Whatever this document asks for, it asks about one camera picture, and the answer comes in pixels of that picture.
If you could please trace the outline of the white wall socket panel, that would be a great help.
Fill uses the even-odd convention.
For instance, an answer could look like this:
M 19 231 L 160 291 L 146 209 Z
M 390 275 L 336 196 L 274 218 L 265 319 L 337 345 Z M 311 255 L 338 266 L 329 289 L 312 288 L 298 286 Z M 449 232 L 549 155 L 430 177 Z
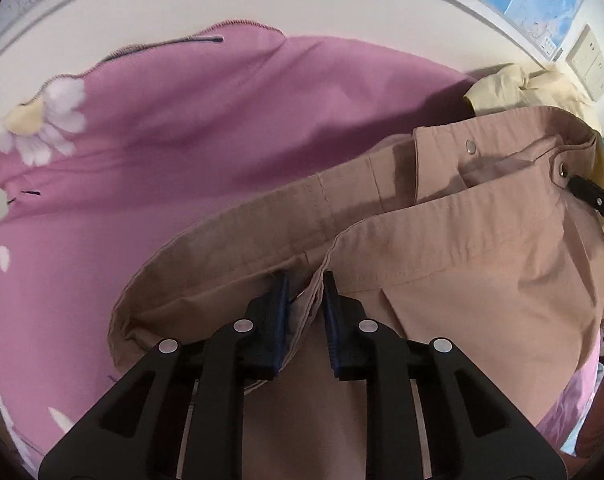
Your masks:
M 567 63 L 590 99 L 597 102 L 604 95 L 604 55 L 590 25 L 584 26 L 567 55 Z

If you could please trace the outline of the cream yellow garment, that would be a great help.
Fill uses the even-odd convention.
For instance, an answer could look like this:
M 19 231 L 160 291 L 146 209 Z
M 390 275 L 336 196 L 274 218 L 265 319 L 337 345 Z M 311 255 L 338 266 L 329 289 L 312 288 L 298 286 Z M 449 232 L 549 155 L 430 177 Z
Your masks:
M 572 176 L 604 189 L 604 142 L 587 120 L 542 91 L 530 107 L 419 128 L 415 142 L 411 203 L 376 200 L 369 219 L 341 230 L 325 268 L 341 268 L 357 243 L 384 242 L 384 285 L 435 278 L 602 300 L 604 218 L 567 189 Z

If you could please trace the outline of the pink daisy bed sheet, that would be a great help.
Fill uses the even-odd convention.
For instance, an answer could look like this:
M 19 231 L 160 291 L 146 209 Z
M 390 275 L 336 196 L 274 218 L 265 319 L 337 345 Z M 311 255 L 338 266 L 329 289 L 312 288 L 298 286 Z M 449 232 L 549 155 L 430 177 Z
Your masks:
M 503 113 L 474 114 L 469 87 L 373 44 L 229 22 L 56 76 L 11 110 L 0 406 L 29 467 L 131 369 L 114 364 L 112 314 L 162 248 L 393 136 Z

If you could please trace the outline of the dusty pink jacket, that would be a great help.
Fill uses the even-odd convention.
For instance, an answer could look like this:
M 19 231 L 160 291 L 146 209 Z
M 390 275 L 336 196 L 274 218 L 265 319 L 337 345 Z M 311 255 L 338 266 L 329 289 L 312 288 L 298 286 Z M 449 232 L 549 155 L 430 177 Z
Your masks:
M 163 338 L 210 337 L 285 270 L 285 368 L 247 393 L 249 479 L 360 479 L 365 388 L 331 374 L 320 279 L 420 342 L 454 341 L 538 431 L 580 419 L 604 315 L 604 232 L 567 190 L 591 177 L 599 134 L 555 107 L 393 136 L 345 164 L 183 232 L 132 279 L 108 344 L 128 370 Z

